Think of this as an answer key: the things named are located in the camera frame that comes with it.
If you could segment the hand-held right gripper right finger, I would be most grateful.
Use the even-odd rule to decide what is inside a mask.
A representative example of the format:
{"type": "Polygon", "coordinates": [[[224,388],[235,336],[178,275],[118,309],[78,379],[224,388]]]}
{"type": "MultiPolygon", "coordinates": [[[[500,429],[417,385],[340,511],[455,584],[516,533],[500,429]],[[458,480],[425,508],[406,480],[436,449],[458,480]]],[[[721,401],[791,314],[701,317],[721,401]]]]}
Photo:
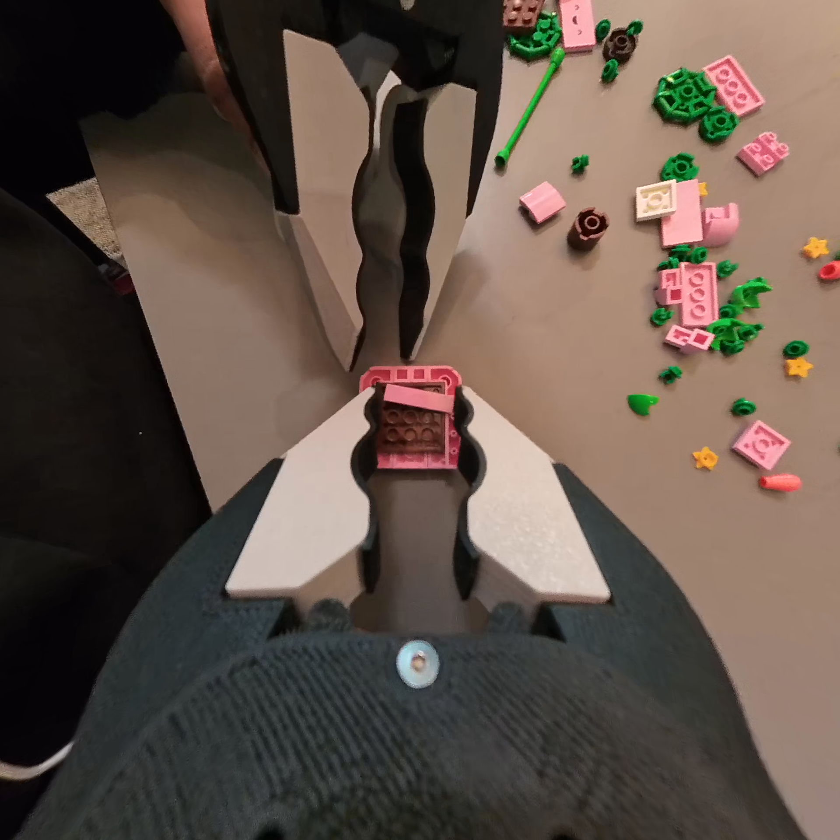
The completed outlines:
{"type": "Polygon", "coordinates": [[[519,606],[602,605],[611,590],[551,457],[467,386],[455,398],[458,509],[453,569],[458,594],[489,613],[519,606]]]}

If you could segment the pink and brown brick assembly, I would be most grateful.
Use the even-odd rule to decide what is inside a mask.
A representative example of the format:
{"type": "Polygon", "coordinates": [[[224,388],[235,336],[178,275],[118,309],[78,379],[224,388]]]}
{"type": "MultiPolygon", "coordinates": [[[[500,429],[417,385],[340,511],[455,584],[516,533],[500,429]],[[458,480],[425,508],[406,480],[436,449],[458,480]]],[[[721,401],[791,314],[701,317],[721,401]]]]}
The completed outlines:
{"type": "MultiPolygon", "coordinates": [[[[359,391],[395,384],[455,396],[462,380],[446,365],[380,365],[360,378],[359,391]]],[[[383,402],[376,452],[379,469],[456,469],[460,436],[450,414],[383,402]]]]}

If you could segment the scattered pink bricks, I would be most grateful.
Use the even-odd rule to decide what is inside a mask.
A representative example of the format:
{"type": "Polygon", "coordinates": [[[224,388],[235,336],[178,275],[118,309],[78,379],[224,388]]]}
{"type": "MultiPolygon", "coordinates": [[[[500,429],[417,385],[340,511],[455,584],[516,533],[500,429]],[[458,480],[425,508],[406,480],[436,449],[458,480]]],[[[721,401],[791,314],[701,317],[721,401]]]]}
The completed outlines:
{"type": "MultiPolygon", "coordinates": [[[[643,23],[634,20],[624,27],[610,27],[609,21],[593,24],[592,2],[556,2],[556,13],[538,16],[528,26],[536,30],[532,35],[534,48],[545,54],[547,64],[526,111],[509,142],[495,160],[499,172],[504,169],[518,138],[536,109],[540,97],[556,76],[562,63],[563,47],[567,55],[591,51],[593,45],[603,47],[605,66],[600,84],[609,86],[620,75],[621,67],[629,60],[643,30],[643,23]]],[[[705,143],[719,145],[737,129],[746,114],[763,105],[760,93],[731,56],[725,56],[704,70],[680,67],[662,74],[653,95],[653,109],[668,124],[699,128],[705,143]]],[[[784,143],[778,143],[772,133],[762,133],[747,143],[738,159],[756,175],[778,168],[789,153],[784,143]]],[[[657,266],[657,282],[651,275],[650,293],[657,309],[649,322],[661,332],[663,346],[684,355],[705,358],[719,352],[731,358],[742,352],[763,329],[761,323],[744,321],[744,312],[761,306],[760,295],[772,291],[771,284],[758,276],[743,280],[733,290],[719,291],[719,281],[725,280],[739,267],[737,262],[709,257],[708,249],[728,246],[739,231],[739,205],[704,206],[707,194],[705,183],[698,180],[695,156],[687,152],[671,155],[661,167],[656,183],[634,188],[633,218],[636,226],[652,225],[655,220],[657,241],[668,256],[657,266]]],[[[523,196],[521,206],[528,209],[534,223],[554,218],[563,204],[557,190],[548,183],[540,184],[523,196]]],[[[574,215],[568,233],[570,253],[590,253],[608,228],[607,214],[602,207],[584,208],[574,215]]],[[[728,409],[737,418],[739,428],[730,448],[764,473],[773,473],[791,441],[756,418],[757,407],[746,398],[735,400],[728,409]]]]}

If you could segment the green rod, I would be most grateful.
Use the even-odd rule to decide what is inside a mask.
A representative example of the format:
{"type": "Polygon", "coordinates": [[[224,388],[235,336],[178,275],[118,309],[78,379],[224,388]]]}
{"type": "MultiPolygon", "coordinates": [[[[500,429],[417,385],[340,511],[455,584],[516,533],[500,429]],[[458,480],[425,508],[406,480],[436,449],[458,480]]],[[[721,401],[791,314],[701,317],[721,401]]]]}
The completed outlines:
{"type": "Polygon", "coordinates": [[[528,102],[528,105],[524,109],[518,123],[511,132],[511,135],[495,155],[493,163],[496,170],[503,170],[507,166],[512,152],[516,148],[524,130],[529,125],[532,115],[543,99],[543,96],[549,88],[552,79],[556,76],[562,66],[564,58],[565,50],[563,47],[556,47],[553,49],[549,58],[547,69],[544,71],[538,86],[528,102]]]}

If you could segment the person's left hand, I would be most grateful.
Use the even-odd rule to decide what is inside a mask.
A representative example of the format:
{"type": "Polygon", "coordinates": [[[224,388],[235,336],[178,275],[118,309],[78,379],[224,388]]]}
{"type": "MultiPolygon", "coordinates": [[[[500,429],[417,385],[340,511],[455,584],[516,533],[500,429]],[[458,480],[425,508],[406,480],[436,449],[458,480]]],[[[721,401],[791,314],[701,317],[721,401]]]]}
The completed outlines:
{"type": "Polygon", "coordinates": [[[253,141],[247,120],[231,91],[219,61],[204,1],[161,1],[170,16],[197,77],[216,113],[249,144],[253,141]]]}

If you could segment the scattered green plant pieces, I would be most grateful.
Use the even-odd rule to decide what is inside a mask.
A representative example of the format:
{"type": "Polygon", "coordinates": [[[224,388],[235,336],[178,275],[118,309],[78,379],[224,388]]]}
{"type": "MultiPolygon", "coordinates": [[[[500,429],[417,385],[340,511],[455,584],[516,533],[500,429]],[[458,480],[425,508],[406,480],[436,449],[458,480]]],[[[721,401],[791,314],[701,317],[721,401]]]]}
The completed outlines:
{"type": "MultiPolygon", "coordinates": [[[[632,21],[628,31],[638,37],[643,23],[632,21]]],[[[572,35],[562,30],[556,13],[542,11],[536,28],[524,35],[508,35],[512,55],[524,59],[547,57],[556,47],[586,50],[602,44],[613,29],[606,19],[596,26],[587,19],[581,31],[582,41],[573,42],[572,35]]],[[[613,82],[620,71],[615,61],[605,61],[601,79],[613,82]]],[[[678,69],[658,81],[653,107],[667,122],[679,124],[698,123],[700,137],[709,143],[718,143],[738,127],[740,116],[746,113],[743,106],[732,111],[717,105],[722,93],[710,79],[709,71],[678,69]]],[[[738,319],[743,309],[758,307],[749,303],[748,291],[758,294],[770,287],[760,278],[751,280],[740,291],[732,293],[725,309],[723,326],[709,330],[718,316],[718,280],[728,277],[735,264],[707,260],[709,247],[718,247],[729,241],[737,226],[737,207],[730,204],[723,208],[702,207],[696,176],[698,168],[692,154],[681,153],[668,158],[661,169],[662,180],[677,181],[677,210],[669,216],[656,219],[660,222],[661,245],[668,250],[668,257],[658,265],[660,285],[656,290],[658,308],[650,317],[656,327],[666,325],[673,316],[673,307],[681,305],[682,323],[672,323],[667,342],[681,351],[739,352],[745,342],[753,337],[754,330],[738,319]]]]}

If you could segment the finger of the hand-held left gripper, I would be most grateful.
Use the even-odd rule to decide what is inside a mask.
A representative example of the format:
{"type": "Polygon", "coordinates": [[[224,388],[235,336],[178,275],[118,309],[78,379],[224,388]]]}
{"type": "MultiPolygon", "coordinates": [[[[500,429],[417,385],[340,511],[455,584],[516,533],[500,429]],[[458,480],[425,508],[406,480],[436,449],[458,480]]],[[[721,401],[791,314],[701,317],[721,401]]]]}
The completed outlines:
{"type": "Polygon", "coordinates": [[[468,216],[476,93],[449,83],[387,94],[387,165],[400,189],[400,355],[416,358],[468,216]]]}
{"type": "Polygon", "coordinates": [[[276,222],[297,262],[322,334],[351,371],[364,331],[363,263],[354,195],[370,159],[383,64],[357,49],[351,64],[329,43],[282,34],[299,209],[276,222]]]}

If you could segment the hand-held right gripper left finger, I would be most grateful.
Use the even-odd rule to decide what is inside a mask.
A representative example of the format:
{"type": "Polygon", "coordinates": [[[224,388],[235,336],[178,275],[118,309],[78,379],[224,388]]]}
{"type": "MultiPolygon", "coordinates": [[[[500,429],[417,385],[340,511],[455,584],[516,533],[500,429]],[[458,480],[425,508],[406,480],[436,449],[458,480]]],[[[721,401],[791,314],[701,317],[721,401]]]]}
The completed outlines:
{"type": "Polygon", "coordinates": [[[350,606],[381,575],[380,528],[369,481],[382,400],[362,392],[284,455],[229,575],[233,599],[292,600],[305,615],[350,606]]]}

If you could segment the white square tile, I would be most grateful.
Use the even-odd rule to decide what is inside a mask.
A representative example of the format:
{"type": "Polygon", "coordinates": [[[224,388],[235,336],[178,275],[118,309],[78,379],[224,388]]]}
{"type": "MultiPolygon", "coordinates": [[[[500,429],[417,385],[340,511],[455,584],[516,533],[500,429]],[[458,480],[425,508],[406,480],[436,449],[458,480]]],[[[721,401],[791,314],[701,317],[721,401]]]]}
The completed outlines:
{"type": "Polygon", "coordinates": [[[636,187],[636,222],[650,222],[675,214],[678,204],[677,184],[675,179],[670,179],[636,187]]]}

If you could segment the pink long thin plate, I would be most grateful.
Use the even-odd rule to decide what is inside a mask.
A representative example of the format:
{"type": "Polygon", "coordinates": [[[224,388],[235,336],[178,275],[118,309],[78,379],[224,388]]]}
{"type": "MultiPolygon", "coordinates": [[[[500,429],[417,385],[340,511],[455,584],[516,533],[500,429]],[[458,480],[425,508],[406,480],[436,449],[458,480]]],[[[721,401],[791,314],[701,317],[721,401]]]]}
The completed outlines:
{"type": "Polygon", "coordinates": [[[388,383],[384,390],[384,402],[429,413],[451,415],[455,408],[455,395],[388,383]]]}

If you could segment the brown round brick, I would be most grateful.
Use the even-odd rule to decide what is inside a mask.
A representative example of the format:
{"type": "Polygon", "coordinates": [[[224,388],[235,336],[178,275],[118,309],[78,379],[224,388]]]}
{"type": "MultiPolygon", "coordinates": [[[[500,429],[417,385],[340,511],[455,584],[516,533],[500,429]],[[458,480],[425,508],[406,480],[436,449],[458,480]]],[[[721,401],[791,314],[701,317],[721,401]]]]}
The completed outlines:
{"type": "Polygon", "coordinates": [[[591,252],[602,240],[609,224],[609,216],[596,207],[582,209],[567,234],[568,246],[582,253],[591,252]]]}

